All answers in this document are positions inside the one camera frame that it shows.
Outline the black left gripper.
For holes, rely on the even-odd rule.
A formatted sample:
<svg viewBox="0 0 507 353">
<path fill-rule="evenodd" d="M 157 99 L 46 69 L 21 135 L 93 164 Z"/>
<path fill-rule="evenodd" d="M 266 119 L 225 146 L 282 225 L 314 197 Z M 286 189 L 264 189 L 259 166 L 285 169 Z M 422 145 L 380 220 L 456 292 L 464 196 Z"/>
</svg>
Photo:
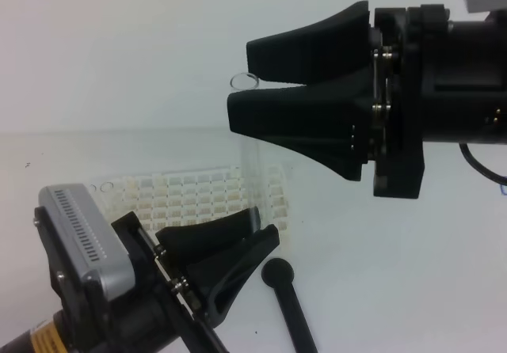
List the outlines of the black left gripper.
<svg viewBox="0 0 507 353">
<path fill-rule="evenodd" d="M 97 272 L 78 277 L 44 207 L 35 210 L 35 220 L 62 309 L 32 333 L 32 341 L 48 342 L 51 352 L 159 352 L 176 339 L 190 352 L 225 352 L 213 328 L 223 323 L 246 281 L 280 243 L 274 225 L 254 231 L 247 208 L 158 231 L 155 255 L 153 242 L 129 212 L 111 227 L 127 249 L 135 283 L 108 300 Z M 166 280 L 183 278 L 197 291 L 213 328 L 191 317 Z"/>
</svg>

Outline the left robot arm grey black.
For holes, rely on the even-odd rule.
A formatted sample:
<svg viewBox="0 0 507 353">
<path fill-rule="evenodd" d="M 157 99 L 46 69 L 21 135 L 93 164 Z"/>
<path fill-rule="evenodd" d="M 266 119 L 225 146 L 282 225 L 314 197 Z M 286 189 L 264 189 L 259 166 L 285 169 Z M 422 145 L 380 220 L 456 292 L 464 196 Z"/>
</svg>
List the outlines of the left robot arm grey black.
<svg viewBox="0 0 507 353">
<path fill-rule="evenodd" d="M 134 213 L 112 224 L 134 271 L 133 287 L 108 299 L 97 273 L 77 276 L 54 223 L 36 209 L 51 287 L 62 307 L 4 352 L 158 352 L 182 340 L 191 352 L 223 352 L 215 329 L 245 282 L 279 245 L 257 208 L 150 237 Z"/>
</svg>

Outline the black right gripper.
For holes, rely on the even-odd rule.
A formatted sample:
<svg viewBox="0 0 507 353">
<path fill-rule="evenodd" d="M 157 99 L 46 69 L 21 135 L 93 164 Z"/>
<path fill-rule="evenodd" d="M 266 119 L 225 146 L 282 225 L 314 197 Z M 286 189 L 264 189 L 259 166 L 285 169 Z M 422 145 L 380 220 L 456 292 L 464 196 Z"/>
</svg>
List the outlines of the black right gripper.
<svg viewBox="0 0 507 353">
<path fill-rule="evenodd" d="M 425 142 L 455 143 L 495 184 L 506 177 L 480 163 L 470 144 L 506 142 L 506 13 L 453 21 L 442 5 L 379 8 L 374 29 L 375 89 L 383 116 L 373 193 L 416 199 Z M 282 89 L 373 86 L 370 9 L 365 0 L 293 30 L 246 43 L 248 71 Z"/>
</svg>

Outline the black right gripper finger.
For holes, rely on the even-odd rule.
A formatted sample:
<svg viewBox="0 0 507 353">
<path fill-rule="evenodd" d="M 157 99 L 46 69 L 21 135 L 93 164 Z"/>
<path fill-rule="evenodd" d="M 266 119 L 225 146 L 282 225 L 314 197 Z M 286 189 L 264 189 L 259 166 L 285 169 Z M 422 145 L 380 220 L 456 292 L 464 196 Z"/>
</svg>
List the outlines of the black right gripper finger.
<svg viewBox="0 0 507 353">
<path fill-rule="evenodd" d="M 342 178 L 359 181 L 362 167 L 386 151 L 374 119 L 368 79 L 232 93 L 232 132 L 310 158 Z"/>
</svg>

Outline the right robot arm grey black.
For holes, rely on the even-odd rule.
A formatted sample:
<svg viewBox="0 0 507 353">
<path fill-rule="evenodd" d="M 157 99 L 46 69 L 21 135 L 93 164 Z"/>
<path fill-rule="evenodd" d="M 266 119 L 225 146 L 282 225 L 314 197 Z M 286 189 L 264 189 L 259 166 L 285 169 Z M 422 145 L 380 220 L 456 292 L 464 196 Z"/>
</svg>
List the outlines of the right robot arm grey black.
<svg viewBox="0 0 507 353">
<path fill-rule="evenodd" d="M 373 162 L 374 195 L 416 199 L 425 142 L 459 146 L 496 184 L 472 143 L 506 142 L 506 0 L 464 0 L 480 21 L 442 5 L 370 9 L 246 45 L 248 70 L 270 89 L 227 98 L 231 131 L 302 154 L 350 181 Z"/>
</svg>

